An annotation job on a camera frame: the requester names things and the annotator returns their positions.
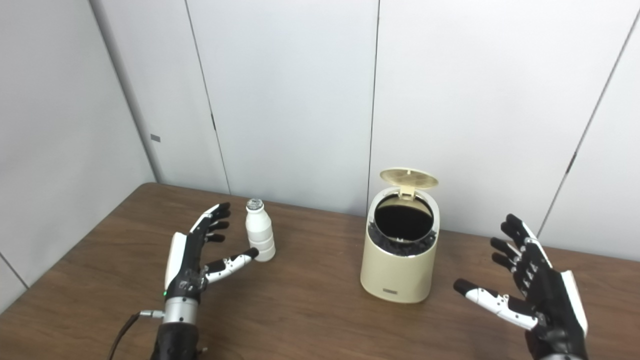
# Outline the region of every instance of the white bottle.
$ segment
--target white bottle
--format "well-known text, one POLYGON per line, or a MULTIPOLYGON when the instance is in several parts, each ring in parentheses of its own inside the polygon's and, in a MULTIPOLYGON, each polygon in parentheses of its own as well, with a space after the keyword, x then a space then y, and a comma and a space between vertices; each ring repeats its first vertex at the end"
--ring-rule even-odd
POLYGON ((264 211, 264 203, 260 199, 251 199, 246 203, 246 212, 245 225, 249 246, 260 251, 255 260, 269 261, 276 254, 276 244, 273 241, 271 219, 264 211))

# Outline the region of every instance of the trash can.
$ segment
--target trash can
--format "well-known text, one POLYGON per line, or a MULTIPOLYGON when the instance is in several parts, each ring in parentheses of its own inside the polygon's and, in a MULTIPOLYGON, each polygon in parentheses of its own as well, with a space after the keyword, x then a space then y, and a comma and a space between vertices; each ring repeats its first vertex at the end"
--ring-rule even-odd
POLYGON ((390 168, 380 177, 393 187, 371 202, 360 282, 381 299, 420 302, 431 290, 440 230, 438 204, 421 190, 438 180, 411 168, 390 168))

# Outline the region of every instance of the robotic hand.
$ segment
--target robotic hand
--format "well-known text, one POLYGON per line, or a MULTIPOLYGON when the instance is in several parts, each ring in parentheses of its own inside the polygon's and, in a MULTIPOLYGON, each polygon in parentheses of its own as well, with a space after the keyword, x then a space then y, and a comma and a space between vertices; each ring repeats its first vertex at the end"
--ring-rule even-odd
POLYGON ((228 222, 220 221, 231 215, 229 206, 228 202, 215 205, 200 216, 189 234, 173 235, 164 277, 163 323, 158 328, 151 360, 196 359, 199 352, 195 322, 200 294, 208 284, 233 274, 258 256, 259 251, 252 247, 200 268, 202 247, 225 239, 215 231, 229 227, 228 222))
POLYGON ((491 246, 503 254, 492 259, 513 274, 525 300, 458 279, 453 287, 467 299, 526 330, 534 360, 588 360, 585 349, 587 318, 570 270, 553 269, 540 242, 516 216, 509 214, 502 231, 515 243, 498 238, 491 246))

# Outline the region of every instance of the trash can lid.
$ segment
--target trash can lid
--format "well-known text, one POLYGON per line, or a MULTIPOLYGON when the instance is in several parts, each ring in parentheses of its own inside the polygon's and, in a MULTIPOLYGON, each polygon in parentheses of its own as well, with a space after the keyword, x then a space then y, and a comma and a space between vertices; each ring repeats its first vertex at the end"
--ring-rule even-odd
POLYGON ((428 189, 438 185, 438 180, 424 171, 395 167, 380 172, 382 180, 400 186, 401 195, 415 196, 415 189, 428 189))

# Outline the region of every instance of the wooden table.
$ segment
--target wooden table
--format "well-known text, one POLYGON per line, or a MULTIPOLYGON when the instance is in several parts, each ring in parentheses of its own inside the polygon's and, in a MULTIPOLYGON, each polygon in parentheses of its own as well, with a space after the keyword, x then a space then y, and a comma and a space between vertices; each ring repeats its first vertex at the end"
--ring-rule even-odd
MULTIPOLYGON (((246 199, 145 184, 0 316, 0 359, 102 359, 129 315, 163 308, 172 234, 230 201, 227 241, 203 261, 247 248, 246 199)), ((386 302, 360 285, 364 218, 267 202, 276 256, 202 297, 203 359, 530 359, 523 331, 452 289, 457 277, 516 294, 488 239, 443 232, 435 278, 420 304, 386 302)), ((594 359, 640 358, 640 263, 548 249, 575 272, 594 359)), ((148 359, 158 320, 142 318, 115 359, 148 359)))

